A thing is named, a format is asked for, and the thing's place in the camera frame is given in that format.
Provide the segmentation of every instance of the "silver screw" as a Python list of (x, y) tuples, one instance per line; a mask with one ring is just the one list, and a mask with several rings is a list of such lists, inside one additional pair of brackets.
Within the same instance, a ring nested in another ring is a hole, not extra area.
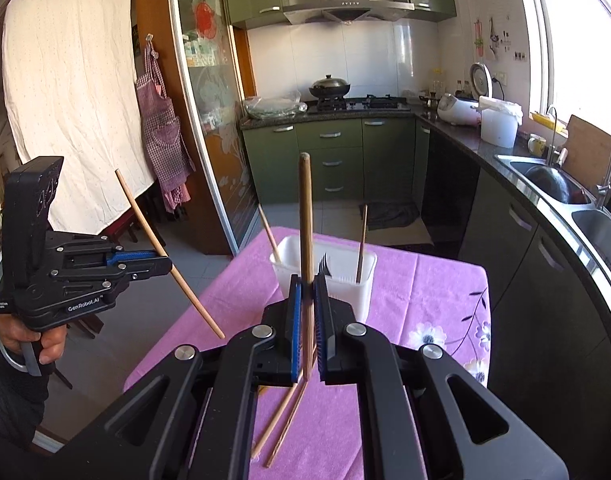
[(350, 335), (362, 336), (365, 335), (367, 329), (361, 323), (349, 323), (349, 325), (346, 326), (346, 332)]
[(440, 346), (426, 345), (423, 347), (423, 355), (429, 359), (439, 359), (443, 355), (443, 351)]
[(252, 329), (252, 335), (259, 339), (265, 339), (272, 335), (272, 327), (268, 325), (257, 325)]
[(188, 361), (194, 358), (194, 348), (190, 345), (177, 346), (177, 349), (174, 351), (174, 356), (179, 359), (179, 361)]

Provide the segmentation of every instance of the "double sink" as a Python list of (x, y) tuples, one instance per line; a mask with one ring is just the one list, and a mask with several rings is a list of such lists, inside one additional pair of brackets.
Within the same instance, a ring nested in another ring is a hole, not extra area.
[[(547, 168), (540, 158), (511, 155), (496, 158), (559, 213), (611, 277), (611, 214), (599, 210), (590, 193), (570, 175)], [(548, 173), (552, 178), (544, 177)]]

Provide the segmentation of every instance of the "white curtain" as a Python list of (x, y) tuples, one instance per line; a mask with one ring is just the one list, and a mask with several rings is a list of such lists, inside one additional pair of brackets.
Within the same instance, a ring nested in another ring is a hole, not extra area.
[(6, 107), (22, 162), (63, 155), (56, 230), (97, 234), (153, 175), (135, 94), (130, 0), (11, 0), (3, 36)]

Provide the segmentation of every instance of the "cutting board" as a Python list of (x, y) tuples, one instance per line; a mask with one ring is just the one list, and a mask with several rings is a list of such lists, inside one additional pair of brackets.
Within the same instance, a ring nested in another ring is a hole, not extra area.
[(565, 147), (568, 149), (568, 158), (563, 169), (592, 195), (597, 196), (597, 186), (603, 182), (609, 164), (611, 135), (573, 115), (568, 123)]

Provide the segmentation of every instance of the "cabinet handle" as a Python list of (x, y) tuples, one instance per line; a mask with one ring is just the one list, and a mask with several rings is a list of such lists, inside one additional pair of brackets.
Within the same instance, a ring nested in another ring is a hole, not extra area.
[(516, 211), (514, 211), (514, 208), (512, 207), (512, 204), (510, 204), (510, 206), (509, 206), (508, 214), (509, 214), (510, 218), (512, 218), (519, 225), (519, 227), (524, 228), (528, 232), (532, 231), (532, 225), (527, 223), (524, 219), (522, 219), (517, 214)]
[(547, 261), (547, 264), (552, 267), (554, 270), (558, 270), (559, 272), (563, 272), (563, 266), (557, 263), (557, 261), (552, 257), (552, 255), (548, 252), (543, 244), (543, 238), (539, 240), (539, 251), (543, 254), (543, 257)]

